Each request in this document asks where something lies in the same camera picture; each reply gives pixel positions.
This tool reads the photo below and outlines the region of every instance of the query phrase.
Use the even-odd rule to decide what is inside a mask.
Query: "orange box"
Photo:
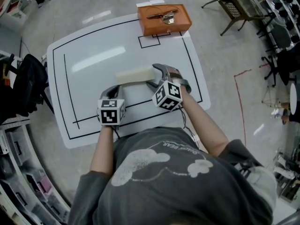
[[[149,19],[147,16],[163,14],[178,9],[174,15],[174,23],[166,24],[161,18]],[[183,4],[155,5],[138,8],[138,18],[144,36],[168,32],[186,31],[192,25],[192,21]]]

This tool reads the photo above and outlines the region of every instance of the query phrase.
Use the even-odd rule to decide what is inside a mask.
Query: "white foam block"
[[[153,66],[139,67],[126,72],[117,73],[117,84],[144,82],[154,79]]]

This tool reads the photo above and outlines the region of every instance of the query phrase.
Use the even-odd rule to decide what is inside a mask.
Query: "gray floor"
[[[40,9],[32,4],[33,11],[22,31],[23,41],[30,52],[40,58],[53,41],[103,20],[136,13],[136,3],[146,1],[149,0],[52,0]],[[274,119],[273,109],[261,103],[268,84],[263,77],[269,67],[259,68],[264,64],[261,56],[265,55],[266,47],[256,35],[257,28],[247,22],[238,32],[242,23],[238,22],[221,37],[230,18],[217,2],[201,9],[201,5],[210,0],[164,1],[185,4],[193,21],[189,32],[211,100],[207,112],[229,139],[241,139],[263,165],[269,166],[276,149],[286,144],[288,126]],[[111,11],[111,14],[101,18],[95,16],[104,11]],[[22,56],[26,53],[26,48],[22,47]],[[286,92],[286,87],[279,85],[272,94],[284,101],[288,98]],[[182,121],[178,121],[169,126],[182,125]],[[39,105],[31,115],[29,127],[49,175],[72,202],[80,175],[89,169],[95,146],[67,149],[55,116],[46,105]]]

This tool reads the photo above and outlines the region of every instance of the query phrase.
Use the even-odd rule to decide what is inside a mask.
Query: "whiteboard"
[[[48,75],[55,117],[67,148],[96,143],[101,125],[97,101],[114,86],[116,73],[154,63],[177,68],[187,79],[191,95],[203,109],[210,98],[189,32],[144,37],[137,14],[107,20],[79,30],[51,44]],[[161,77],[156,72],[156,79]],[[126,114],[120,136],[134,134],[175,120],[179,110],[156,108],[145,83],[124,87]]]

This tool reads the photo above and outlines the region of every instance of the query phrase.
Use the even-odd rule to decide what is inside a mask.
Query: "black and white marker cube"
[[[99,99],[97,112],[102,125],[120,125],[125,115],[125,100]]]
[[[156,107],[172,111],[182,102],[180,84],[164,81],[152,97]]]

